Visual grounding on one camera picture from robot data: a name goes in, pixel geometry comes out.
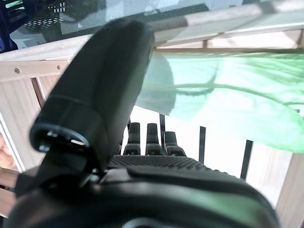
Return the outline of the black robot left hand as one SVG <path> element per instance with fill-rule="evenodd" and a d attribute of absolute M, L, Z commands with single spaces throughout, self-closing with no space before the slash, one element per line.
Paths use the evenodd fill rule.
<path fill-rule="evenodd" d="M 154 43 L 150 25 L 116 19 L 79 50 L 29 131 L 45 158 L 18 176 L 5 227 L 280 227 L 242 179 L 185 156 L 117 155 Z"/>

